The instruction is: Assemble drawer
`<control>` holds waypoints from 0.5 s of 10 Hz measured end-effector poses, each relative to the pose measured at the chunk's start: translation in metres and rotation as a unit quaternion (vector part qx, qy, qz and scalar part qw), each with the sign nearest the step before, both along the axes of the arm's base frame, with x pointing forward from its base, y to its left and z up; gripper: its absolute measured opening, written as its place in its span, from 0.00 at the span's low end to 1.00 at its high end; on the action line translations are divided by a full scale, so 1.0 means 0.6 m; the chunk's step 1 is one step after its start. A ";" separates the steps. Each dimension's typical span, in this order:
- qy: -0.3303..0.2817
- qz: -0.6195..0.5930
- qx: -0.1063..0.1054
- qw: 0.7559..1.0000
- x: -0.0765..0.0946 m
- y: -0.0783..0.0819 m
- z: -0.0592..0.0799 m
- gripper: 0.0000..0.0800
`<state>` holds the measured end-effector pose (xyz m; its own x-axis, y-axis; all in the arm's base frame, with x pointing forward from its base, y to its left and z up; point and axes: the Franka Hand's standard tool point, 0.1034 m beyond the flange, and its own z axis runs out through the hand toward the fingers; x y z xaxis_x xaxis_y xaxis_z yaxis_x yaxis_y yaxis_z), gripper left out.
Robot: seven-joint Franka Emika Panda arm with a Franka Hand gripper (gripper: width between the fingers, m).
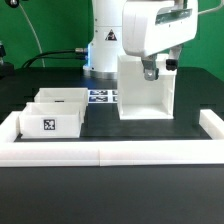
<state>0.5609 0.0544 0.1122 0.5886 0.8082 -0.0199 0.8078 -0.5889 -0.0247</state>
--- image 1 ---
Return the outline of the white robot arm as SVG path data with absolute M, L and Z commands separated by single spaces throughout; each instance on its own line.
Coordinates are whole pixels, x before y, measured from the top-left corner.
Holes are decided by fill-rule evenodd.
M 93 38 L 84 74 L 117 78 L 117 56 L 145 59 L 164 51 L 176 60 L 197 32 L 197 0 L 92 0 Z

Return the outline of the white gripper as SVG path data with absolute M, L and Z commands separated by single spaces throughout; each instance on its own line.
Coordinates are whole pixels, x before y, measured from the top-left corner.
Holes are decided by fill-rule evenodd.
M 141 59 L 144 78 L 157 80 L 159 69 L 153 54 L 171 48 L 166 69 L 175 71 L 180 44 L 195 37 L 197 20 L 197 0 L 127 0 L 122 12 L 123 49 L 128 55 L 146 57 Z

